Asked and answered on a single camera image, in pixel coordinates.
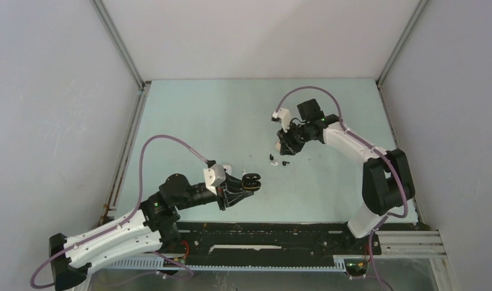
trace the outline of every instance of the wall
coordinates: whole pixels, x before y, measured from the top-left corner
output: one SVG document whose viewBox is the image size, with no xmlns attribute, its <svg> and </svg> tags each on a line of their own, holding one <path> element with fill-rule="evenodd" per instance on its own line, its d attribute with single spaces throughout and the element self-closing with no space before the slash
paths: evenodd
<svg viewBox="0 0 492 291">
<path fill-rule="evenodd" d="M 153 80 L 377 78 L 418 1 L 104 2 Z"/>
<path fill-rule="evenodd" d="M 0 0 L 0 290 L 97 222 L 136 93 L 89 1 Z"/>
<path fill-rule="evenodd" d="M 433 1 L 383 93 L 463 290 L 492 290 L 492 0 Z"/>
</svg>

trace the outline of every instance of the light blue tabletop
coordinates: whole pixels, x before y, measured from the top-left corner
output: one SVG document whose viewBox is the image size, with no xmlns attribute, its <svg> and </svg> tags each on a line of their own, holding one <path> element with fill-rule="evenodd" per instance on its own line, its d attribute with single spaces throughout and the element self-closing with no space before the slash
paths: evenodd
<svg viewBox="0 0 492 291">
<path fill-rule="evenodd" d="M 117 216 L 132 209 L 138 197 L 138 160 L 153 135 L 174 135 L 208 159 L 232 166 L 232 174 L 261 175 L 262 188 L 236 206 L 220 211 L 217 203 L 180 211 L 182 221 L 204 222 L 343 222 L 362 203 L 362 171 L 330 146 L 309 142 L 295 156 L 280 156 L 274 145 L 279 123 L 272 112 L 290 90 L 316 85 L 339 101 L 345 122 L 360 136 L 388 150 L 394 148 L 385 112 L 372 79 L 260 79 L 153 81 L 118 200 Z M 292 116 L 296 105 L 315 98 L 326 115 L 337 113 L 331 99 L 316 90 L 292 94 L 283 104 Z M 270 165 L 269 154 L 279 162 Z M 290 164 L 282 166 L 282 161 Z M 173 173 L 191 184 L 203 182 L 206 167 L 183 146 L 153 141 L 144 156 L 144 199 Z M 416 222 L 414 203 L 405 219 Z"/>
</svg>

